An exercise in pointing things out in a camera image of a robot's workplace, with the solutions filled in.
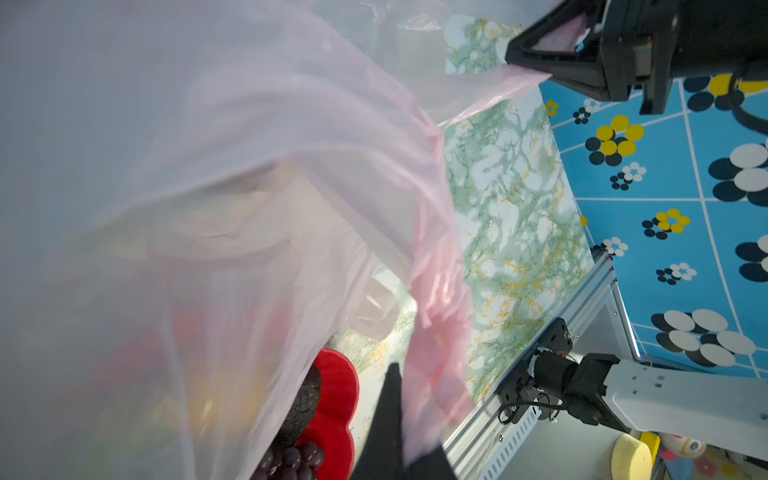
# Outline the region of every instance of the metal frame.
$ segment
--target metal frame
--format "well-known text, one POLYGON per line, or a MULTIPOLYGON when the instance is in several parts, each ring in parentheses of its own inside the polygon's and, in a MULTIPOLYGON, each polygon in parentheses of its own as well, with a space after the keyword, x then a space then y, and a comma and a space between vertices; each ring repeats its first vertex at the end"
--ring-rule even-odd
MULTIPOLYGON (((595 261, 592 271, 581 281, 576 291, 561 306, 556 314, 541 328, 545 330, 557 317, 565 319, 574 348, 588 330, 594 318, 607 309, 621 323, 614 328, 617 344, 623 357, 641 361, 640 350, 634 338, 632 327, 621 299, 611 256, 603 253, 595 261)), ((522 351, 527 350, 538 339, 536 336, 522 351)), ((501 402, 495 394, 499 383, 516 365, 513 362, 505 373, 499 376, 488 394, 475 410, 448 437, 444 443, 445 453, 459 480, 496 480, 520 449, 525 438, 538 424, 540 410, 529 407, 522 420, 516 424, 502 425, 497 420, 501 402)))

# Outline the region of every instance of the marble tabletop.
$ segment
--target marble tabletop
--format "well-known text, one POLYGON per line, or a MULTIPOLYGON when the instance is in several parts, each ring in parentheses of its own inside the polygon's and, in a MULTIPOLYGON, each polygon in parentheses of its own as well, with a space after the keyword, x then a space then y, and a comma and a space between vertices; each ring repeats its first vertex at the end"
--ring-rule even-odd
MULTIPOLYGON (((456 15, 445 32, 446 71, 464 74, 500 65, 519 29, 456 15)), ((594 263, 538 89, 446 129, 445 162, 475 305, 467 387, 478 401, 594 263)), ((394 274, 382 266, 374 277, 399 301, 393 331, 376 342, 345 330, 327 345, 359 374, 350 425, 358 454, 387 367, 405 361, 416 313, 394 274)))

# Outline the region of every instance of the yellow block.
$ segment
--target yellow block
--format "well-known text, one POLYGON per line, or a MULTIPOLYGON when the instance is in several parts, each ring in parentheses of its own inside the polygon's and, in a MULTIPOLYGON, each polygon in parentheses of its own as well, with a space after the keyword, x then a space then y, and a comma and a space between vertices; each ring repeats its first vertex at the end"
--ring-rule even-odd
POLYGON ((648 449, 650 450, 650 464, 653 465, 656 463, 656 454, 659 452, 661 438, 655 433, 643 432, 643 435, 640 435, 640 441, 645 445, 648 445, 648 449))
POLYGON ((626 433, 619 437, 611 454, 614 480, 650 480, 653 466, 648 445, 626 433))

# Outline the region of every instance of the pink plastic bag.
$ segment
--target pink plastic bag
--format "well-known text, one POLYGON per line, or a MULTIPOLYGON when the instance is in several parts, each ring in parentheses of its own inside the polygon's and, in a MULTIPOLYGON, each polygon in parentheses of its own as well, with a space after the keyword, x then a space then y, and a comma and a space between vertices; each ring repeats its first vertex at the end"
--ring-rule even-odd
POLYGON ((442 132, 327 23, 23 2, 0 65, 6 476, 249 478, 380 261, 419 305, 406 460, 472 407, 442 132))

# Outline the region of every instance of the yellow dot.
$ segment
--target yellow dot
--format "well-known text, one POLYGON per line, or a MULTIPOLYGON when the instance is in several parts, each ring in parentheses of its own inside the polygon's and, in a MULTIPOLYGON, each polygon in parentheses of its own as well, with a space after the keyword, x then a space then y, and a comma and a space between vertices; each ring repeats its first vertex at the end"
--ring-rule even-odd
POLYGON ((645 129, 642 125, 632 125, 627 129, 627 132, 624 134, 624 136, 627 138, 627 140, 632 141, 638 141, 640 140, 643 135, 645 135, 645 129))
POLYGON ((603 152, 606 155, 613 155, 616 153, 616 142, 613 140, 605 141, 600 146, 600 151, 603 152))
POLYGON ((635 146, 634 142, 625 140, 619 144, 619 153, 622 157, 629 157, 636 151, 637 147, 635 146))
POLYGON ((598 128, 598 138, 602 141, 610 140, 614 137, 614 129, 611 127, 608 127, 607 125, 604 125, 603 127, 598 128))
POLYGON ((729 83, 730 83, 730 73, 717 75, 710 82, 710 92, 712 92, 712 95, 728 94, 729 83))
POLYGON ((744 93, 755 94, 764 88, 768 88, 768 81, 739 81, 739 90, 744 93))
POLYGON ((627 127, 629 127, 629 118, 624 115, 618 115, 611 122, 611 126, 616 131, 625 131, 627 130, 627 127))

